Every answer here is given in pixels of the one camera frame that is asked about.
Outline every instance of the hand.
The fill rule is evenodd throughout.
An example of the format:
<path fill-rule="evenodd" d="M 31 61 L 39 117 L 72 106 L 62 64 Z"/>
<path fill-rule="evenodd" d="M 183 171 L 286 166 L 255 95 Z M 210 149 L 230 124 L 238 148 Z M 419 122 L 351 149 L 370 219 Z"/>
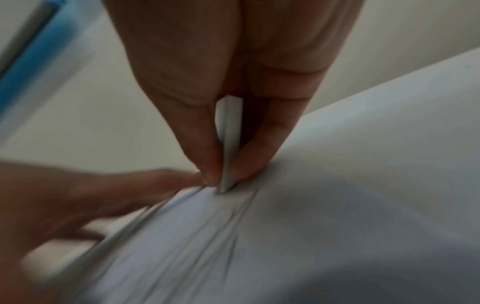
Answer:
<path fill-rule="evenodd" d="M 362 0 L 104 0 L 133 73 L 209 185 L 222 173 L 216 101 L 244 98 L 231 175 L 262 169 L 338 54 Z"/>
<path fill-rule="evenodd" d="M 99 240 L 101 235 L 82 227 L 202 185 L 199 174 L 173 170 L 99 175 L 0 163 L 2 303 L 49 302 L 51 297 L 35 290 L 20 269 L 29 251 L 53 238 Z"/>

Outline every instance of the blurred hand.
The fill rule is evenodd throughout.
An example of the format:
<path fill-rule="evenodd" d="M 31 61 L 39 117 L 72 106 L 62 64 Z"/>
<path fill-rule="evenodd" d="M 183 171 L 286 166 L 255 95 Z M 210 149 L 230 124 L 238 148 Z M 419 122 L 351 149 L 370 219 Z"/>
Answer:
<path fill-rule="evenodd" d="M 20 268 L 31 250 L 53 238 L 100 240 L 90 221 L 153 206 L 179 190 L 202 186 L 199 174 L 172 170 L 98 175 L 0 163 L 2 303 L 51 303 Z"/>
<path fill-rule="evenodd" d="M 133 73 L 209 185 L 222 172 L 215 102 L 244 98 L 249 178 L 292 131 L 360 11 L 362 0 L 104 0 Z"/>

